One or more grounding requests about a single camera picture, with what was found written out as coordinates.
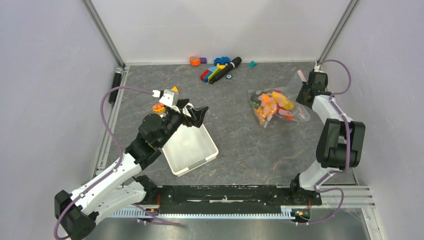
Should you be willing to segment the yellow toy fruit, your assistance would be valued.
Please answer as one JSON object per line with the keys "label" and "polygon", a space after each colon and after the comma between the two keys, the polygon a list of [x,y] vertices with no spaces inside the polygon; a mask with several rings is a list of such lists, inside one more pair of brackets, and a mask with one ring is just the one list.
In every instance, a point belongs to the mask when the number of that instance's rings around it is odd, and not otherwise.
{"label": "yellow toy fruit", "polygon": [[271,97],[276,101],[280,109],[286,111],[292,111],[294,109],[294,103],[291,102],[287,97],[285,97],[281,92],[273,91]]}

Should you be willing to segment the clear zip top bag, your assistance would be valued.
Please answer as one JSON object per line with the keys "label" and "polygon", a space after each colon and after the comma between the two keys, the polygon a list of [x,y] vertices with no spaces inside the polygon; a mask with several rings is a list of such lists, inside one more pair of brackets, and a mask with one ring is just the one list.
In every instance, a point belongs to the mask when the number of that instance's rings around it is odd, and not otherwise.
{"label": "clear zip top bag", "polygon": [[277,117],[291,122],[308,122],[310,114],[303,105],[296,102],[306,82],[304,73],[299,69],[283,87],[249,90],[248,100],[257,122],[264,128]]}

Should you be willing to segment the red toy chili pepper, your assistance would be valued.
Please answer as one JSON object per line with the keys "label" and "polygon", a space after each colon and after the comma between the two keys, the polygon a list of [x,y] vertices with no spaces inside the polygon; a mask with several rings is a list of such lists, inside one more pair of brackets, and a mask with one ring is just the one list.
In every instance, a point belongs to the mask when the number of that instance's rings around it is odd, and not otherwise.
{"label": "red toy chili pepper", "polygon": [[282,113],[281,115],[289,121],[295,121],[293,114],[291,112],[285,112],[285,113]]}

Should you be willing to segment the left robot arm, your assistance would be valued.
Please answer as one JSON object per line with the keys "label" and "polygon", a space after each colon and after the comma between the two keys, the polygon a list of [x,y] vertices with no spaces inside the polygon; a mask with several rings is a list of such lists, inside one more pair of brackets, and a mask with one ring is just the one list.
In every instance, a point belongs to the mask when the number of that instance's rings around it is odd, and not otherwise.
{"label": "left robot arm", "polygon": [[171,102],[162,99],[160,103],[165,108],[164,116],[146,115],[136,138],[120,150],[114,163],[79,188],[71,192],[61,190],[55,195],[55,239],[60,239],[58,228],[62,227],[67,233],[65,239],[82,240],[113,212],[140,201],[151,204],[156,200],[157,190],[141,181],[122,191],[116,188],[151,165],[180,127],[199,129],[209,110],[208,106],[194,107],[187,98]]}

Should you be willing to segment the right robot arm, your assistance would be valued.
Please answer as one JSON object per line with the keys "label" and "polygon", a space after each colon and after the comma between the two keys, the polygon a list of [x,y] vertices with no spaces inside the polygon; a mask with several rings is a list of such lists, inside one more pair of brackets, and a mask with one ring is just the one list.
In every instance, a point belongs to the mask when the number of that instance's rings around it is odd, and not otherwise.
{"label": "right robot arm", "polygon": [[336,103],[334,94],[327,91],[328,75],[312,70],[303,82],[296,102],[313,110],[323,123],[315,161],[297,174],[290,183],[289,199],[302,204],[319,192],[332,176],[345,173],[359,165],[366,126],[347,116]]}

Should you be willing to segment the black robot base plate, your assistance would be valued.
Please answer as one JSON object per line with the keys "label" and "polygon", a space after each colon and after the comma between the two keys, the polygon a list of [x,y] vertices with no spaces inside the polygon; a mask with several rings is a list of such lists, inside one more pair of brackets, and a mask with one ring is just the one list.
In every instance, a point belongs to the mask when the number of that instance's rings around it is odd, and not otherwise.
{"label": "black robot base plate", "polygon": [[157,205],[161,214],[277,214],[282,206],[322,204],[321,195],[296,182],[280,185],[156,185],[148,176],[134,178],[146,196],[141,205]]}

